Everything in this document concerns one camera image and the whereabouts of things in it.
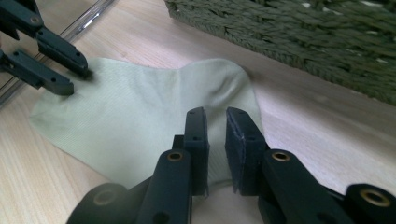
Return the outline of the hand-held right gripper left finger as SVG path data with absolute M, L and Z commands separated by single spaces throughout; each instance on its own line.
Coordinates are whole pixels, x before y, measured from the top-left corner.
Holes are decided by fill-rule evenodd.
M 208 194 L 208 143 L 205 109 L 196 107 L 186 116 L 183 148 L 191 154 L 192 194 Z

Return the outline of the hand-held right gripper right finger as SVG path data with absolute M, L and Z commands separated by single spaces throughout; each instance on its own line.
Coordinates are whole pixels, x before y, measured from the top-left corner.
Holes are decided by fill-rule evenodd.
M 269 147 L 246 111 L 228 107 L 226 117 L 225 151 L 233 190 L 243 196 L 256 196 L 260 192 L 263 154 Z

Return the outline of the clear plastic lid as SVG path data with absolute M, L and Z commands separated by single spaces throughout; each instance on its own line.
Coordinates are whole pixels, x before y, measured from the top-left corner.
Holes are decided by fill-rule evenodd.
M 73 45 L 76 40 L 93 21 L 101 16 L 115 0 L 35 0 L 44 27 Z M 50 63 L 57 63 L 38 50 L 37 41 L 21 31 L 16 40 L 0 31 L 0 50 L 6 55 L 19 50 L 29 55 L 39 63 L 49 67 Z M 3 105 L 17 90 L 27 84 L 0 69 L 0 106 Z

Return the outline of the cream sock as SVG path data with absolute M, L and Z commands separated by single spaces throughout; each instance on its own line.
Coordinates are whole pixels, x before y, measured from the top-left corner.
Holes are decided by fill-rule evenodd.
M 230 180 L 224 149 L 227 107 L 261 120 L 242 67 L 224 59 L 178 69 L 105 58 L 89 65 L 92 80 L 75 81 L 73 95 L 46 91 L 34 106 L 29 121 L 53 145 L 130 188 L 152 175 L 159 156 L 184 132 L 188 111 L 203 107 L 210 144 L 208 182 Z

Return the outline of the green woven basket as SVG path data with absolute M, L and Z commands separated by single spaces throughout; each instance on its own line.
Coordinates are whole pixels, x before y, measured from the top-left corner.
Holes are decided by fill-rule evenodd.
M 171 18 L 396 106 L 396 0 L 163 0 Z

